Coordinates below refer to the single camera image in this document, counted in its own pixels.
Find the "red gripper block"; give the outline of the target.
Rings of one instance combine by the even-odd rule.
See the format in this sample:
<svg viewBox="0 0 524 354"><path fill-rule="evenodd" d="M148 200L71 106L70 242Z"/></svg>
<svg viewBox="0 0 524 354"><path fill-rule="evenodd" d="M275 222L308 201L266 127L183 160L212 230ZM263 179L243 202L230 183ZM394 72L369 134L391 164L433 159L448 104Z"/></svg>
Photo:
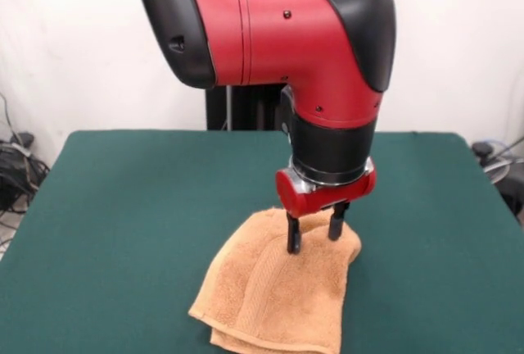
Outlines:
<svg viewBox="0 0 524 354"><path fill-rule="evenodd" d="M334 205L328 238L337 241L341 236L350 202L370 194L375 187L376 177L372 159L367 159L364 173L356 181L340 186L308 182L291 167L279 170L275 181L279 199L287 211L287 252L292 255L300 253L300 220L296 217L314 214Z"/></svg>

